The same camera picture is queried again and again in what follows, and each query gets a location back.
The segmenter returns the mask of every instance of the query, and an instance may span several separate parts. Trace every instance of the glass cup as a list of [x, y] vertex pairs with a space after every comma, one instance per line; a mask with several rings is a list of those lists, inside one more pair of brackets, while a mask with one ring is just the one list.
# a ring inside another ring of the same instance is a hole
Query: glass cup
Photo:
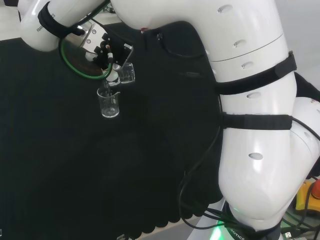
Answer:
[[125, 63], [118, 75], [122, 84], [133, 83], [136, 80], [134, 65], [130, 62]]
[[107, 119], [112, 119], [118, 116], [120, 113], [118, 99], [120, 92], [113, 94], [110, 88], [102, 86], [96, 91], [96, 93], [99, 98], [102, 116]]

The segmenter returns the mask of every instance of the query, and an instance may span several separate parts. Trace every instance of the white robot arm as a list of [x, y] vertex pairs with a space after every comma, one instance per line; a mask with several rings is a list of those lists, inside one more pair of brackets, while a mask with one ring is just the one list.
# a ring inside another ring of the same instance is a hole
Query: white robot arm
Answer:
[[[22, 39], [40, 51], [54, 50], [59, 41], [39, 23], [38, 13], [47, 2], [34, 0], [21, 23]], [[111, 2], [124, 23], [141, 31], [177, 21], [192, 24], [223, 89], [221, 103], [228, 116], [276, 116], [271, 121], [293, 116], [320, 135], [320, 103], [296, 98], [292, 70], [262, 83], [268, 71], [277, 71], [291, 57], [274, 0]], [[52, 0], [48, 11], [58, 23], [70, 27], [103, 3]], [[256, 231], [278, 225], [319, 156], [320, 142], [297, 123], [291, 129], [227, 126], [219, 186], [232, 215]], [[226, 230], [223, 234], [224, 239], [233, 239]]]

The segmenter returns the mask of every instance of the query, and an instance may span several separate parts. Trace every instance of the velcro strap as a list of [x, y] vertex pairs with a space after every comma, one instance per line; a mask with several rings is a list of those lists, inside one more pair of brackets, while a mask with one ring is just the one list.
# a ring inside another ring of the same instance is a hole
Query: velcro strap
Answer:
[[69, 34], [75, 34], [77, 36], [85, 34], [85, 31], [79, 28], [70, 28], [63, 26], [57, 22], [54, 18], [54, 14], [50, 14], [48, 10], [48, 5], [50, 2], [47, 2], [46, 5], [38, 14], [38, 19], [42, 27], [44, 27], [49, 33], [55, 35], [60, 39], [64, 39]]
[[235, 115], [222, 113], [223, 128], [248, 130], [290, 130], [293, 118], [290, 115]]
[[295, 70], [297, 70], [295, 56], [294, 53], [290, 51], [288, 58], [278, 63], [274, 67], [239, 80], [216, 82], [215, 90], [221, 95], [241, 94], [262, 88], [279, 79], [282, 79], [284, 76]]

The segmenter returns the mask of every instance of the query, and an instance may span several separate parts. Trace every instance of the white background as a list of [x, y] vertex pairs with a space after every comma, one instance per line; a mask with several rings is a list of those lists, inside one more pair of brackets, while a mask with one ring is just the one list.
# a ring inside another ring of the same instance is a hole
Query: white background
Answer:
[[320, 90], [320, 0], [276, 0], [297, 72]]

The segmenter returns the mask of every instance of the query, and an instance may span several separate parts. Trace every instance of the red button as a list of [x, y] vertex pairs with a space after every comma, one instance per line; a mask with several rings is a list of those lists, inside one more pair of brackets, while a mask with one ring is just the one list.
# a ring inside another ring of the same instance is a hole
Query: red button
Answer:
[[311, 193], [315, 199], [320, 199], [320, 180], [315, 181]]

